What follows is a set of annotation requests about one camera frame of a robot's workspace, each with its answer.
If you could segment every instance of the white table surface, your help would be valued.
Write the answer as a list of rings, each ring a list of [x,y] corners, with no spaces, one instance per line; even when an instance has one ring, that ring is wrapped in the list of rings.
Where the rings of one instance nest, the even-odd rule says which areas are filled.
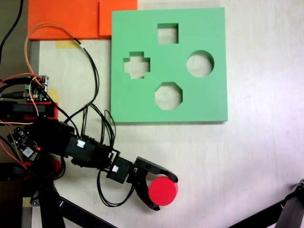
[[[123,206],[108,208],[99,199],[97,170],[70,159],[55,182],[60,195],[119,228],[226,228],[282,200],[304,177],[304,1],[139,0],[140,10],[205,7],[226,8],[228,122],[117,126],[115,148],[123,158],[141,156],[178,176],[175,201],[155,212],[135,193]],[[109,109],[111,41],[83,44],[100,74],[95,104]],[[40,42],[39,74],[50,77],[68,114],[93,96],[91,65],[79,49]],[[75,122],[80,126],[81,115]],[[100,135],[92,111],[87,134]],[[101,184],[109,201],[124,199],[130,188],[105,173]],[[38,212],[35,228],[41,226]]]

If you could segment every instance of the green foam board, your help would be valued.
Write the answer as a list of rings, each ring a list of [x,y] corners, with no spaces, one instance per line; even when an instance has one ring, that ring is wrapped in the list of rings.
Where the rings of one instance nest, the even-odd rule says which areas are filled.
[[[178,27],[178,43],[159,44],[162,27]],[[124,61],[135,53],[150,60],[142,79],[124,72]],[[187,70],[193,53],[212,59],[208,76],[194,77]],[[182,103],[162,110],[155,92],[172,83],[182,90]],[[116,122],[227,121],[224,8],[114,11],[111,114]]]

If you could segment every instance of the black bracket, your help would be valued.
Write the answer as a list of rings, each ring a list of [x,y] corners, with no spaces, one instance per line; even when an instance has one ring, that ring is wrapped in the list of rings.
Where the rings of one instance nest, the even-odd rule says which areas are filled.
[[[149,208],[158,211],[160,210],[160,207],[153,203],[149,197],[148,185],[146,182],[146,176],[148,172],[151,172],[156,175],[166,175],[167,177],[169,177],[170,180],[175,183],[178,182],[178,178],[175,174],[165,169],[164,167],[154,164],[141,157],[137,157],[135,164],[129,170],[129,177],[127,179],[127,183],[131,183],[134,185],[137,195]]]

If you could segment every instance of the orange board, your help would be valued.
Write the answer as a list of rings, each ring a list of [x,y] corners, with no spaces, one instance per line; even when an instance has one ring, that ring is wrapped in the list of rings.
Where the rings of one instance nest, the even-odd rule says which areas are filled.
[[[28,0],[28,3],[28,32],[40,23],[56,23],[66,27],[77,39],[111,38],[112,11],[137,9],[137,0]],[[50,26],[38,28],[29,39],[71,37]]]
[[[137,10],[137,0],[100,0],[99,36],[109,39],[112,35],[112,11]]]

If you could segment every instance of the metal leg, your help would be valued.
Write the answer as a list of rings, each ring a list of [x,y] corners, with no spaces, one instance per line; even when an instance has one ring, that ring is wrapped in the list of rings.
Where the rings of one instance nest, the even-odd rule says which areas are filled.
[[[288,199],[275,228],[300,228],[304,215],[302,196],[295,195]]]
[[[230,228],[267,228],[277,222],[283,210],[284,200],[231,226]]]
[[[63,217],[83,228],[117,228],[63,197],[60,208]]]

